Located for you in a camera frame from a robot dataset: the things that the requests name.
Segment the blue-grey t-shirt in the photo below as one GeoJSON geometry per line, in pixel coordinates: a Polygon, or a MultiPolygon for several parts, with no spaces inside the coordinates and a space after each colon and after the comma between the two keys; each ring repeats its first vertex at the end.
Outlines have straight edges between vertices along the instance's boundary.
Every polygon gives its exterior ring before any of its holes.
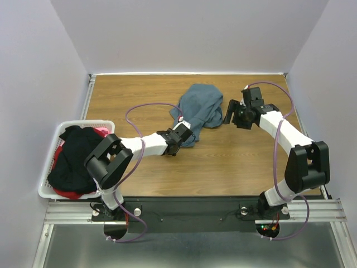
{"type": "Polygon", "coordinates": [[[212,84],[193,84],[183,94],[176,108],[170,110],[174,124],[178,123],[178,117],[182,112],[184,120],[188,122],[193,132],[182,147],[193,147],[200,139],[203,128],[217,128],[223,123],[222,92],[212,84]]]}

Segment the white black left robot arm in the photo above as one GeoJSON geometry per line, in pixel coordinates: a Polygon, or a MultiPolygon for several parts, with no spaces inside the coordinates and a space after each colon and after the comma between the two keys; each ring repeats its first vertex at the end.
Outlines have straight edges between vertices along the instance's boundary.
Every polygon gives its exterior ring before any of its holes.
{"type": "Polygon", "coordinates": [[[175,156],[192,135],[191,125],[182,121],[174,128],[149,136],[119,138],[109,134],[104,138],[85,159],[84,167],[97,186],[105,214],[112,220],[123,216],[124,199],[119,182],[132,160],[141,161],[147,156],[175,156]]]}

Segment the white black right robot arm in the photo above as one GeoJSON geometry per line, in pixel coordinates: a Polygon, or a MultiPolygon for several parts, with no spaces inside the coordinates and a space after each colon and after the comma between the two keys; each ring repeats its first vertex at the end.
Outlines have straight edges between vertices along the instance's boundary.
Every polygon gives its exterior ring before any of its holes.
{"type": "Polygon", "coordinates": [[[273,104],[258,102],[256,107],[245,106],[231,99],[224,124],[251,129],[255,123],[274,139],[273,167],[276,167],[277,146],[288,155],[284,178],[259,195],[257,213],[269,218],[279,208],[308,190],[330,182],[329,147],[323,141],[313,141],[291,125],[273,104]]]}

